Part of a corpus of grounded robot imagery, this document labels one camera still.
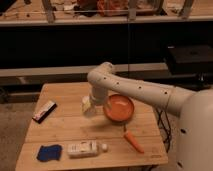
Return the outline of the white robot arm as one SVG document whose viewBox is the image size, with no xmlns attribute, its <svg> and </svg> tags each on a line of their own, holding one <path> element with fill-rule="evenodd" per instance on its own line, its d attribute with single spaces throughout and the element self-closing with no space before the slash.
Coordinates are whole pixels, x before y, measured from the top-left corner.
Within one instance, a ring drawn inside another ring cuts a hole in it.
<svg viewBox="0 0 213 171">
<path fill-rule="evenodd" d="M 104 62 L 87 74 L 90 94 L 83 101 L 87 115 L 107 104 L 108 91 L 180 116 L 177 143 L 178 171 L 213 171 L 213 89 L 193 91 L 178 86 L 128 79 Z"/>
</svg>

